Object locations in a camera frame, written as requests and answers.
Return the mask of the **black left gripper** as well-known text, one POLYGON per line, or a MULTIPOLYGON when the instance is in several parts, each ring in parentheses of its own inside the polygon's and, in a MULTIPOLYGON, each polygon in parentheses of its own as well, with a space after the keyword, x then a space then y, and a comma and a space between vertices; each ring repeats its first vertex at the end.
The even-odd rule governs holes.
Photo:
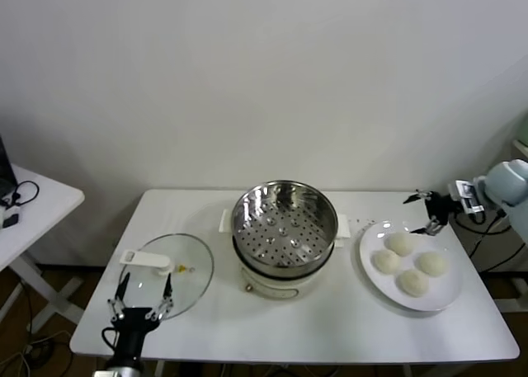
POLYGON ((117 332, 114 355, 141 357, 146 336, 156 330, 172 311, 172 275, 167 276, 162 299, 152 309, 125 309, 124 297, 130 280, 127 272, 116 287, 114 297, 107 303, 111 311, 111 325, 117 332))

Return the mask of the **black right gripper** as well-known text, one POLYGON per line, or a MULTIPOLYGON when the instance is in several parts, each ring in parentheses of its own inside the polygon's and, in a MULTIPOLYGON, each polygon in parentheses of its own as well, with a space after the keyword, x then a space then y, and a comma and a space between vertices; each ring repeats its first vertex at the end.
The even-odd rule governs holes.
POLYGON ((427 215, 430 220, 425 227, 414 229, 411 233, 437 235, 447 225, 449 217, 456 212, 456 202, 450 195, 416 189, 403 203, 409 204, 419 200, 427 201, 427 215))

